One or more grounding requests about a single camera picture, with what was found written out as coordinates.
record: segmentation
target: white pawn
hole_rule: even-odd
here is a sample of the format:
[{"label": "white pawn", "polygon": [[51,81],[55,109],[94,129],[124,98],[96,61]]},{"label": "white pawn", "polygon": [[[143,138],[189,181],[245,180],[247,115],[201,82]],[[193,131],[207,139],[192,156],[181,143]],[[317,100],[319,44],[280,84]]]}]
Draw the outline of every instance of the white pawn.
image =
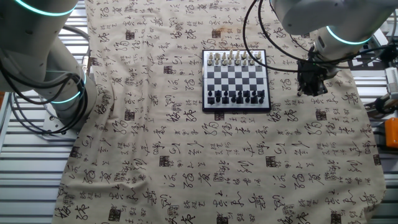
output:
[{"label": "white pawn", "polygon": [[232,59],[232,58],[233,58],[233,56],[234,56],[234,55],[233,55],[233,51],[232,51],[232,49],[231,49],[231,50],[229,51],[228,58],[229,58],[229,59]]},{"label": "white pawn", "polygon": [[236,52],[235,59],[237,60],[237,59],[240,59],[240,58],[241,58],[241,51],[239,50],[239,51]]}]

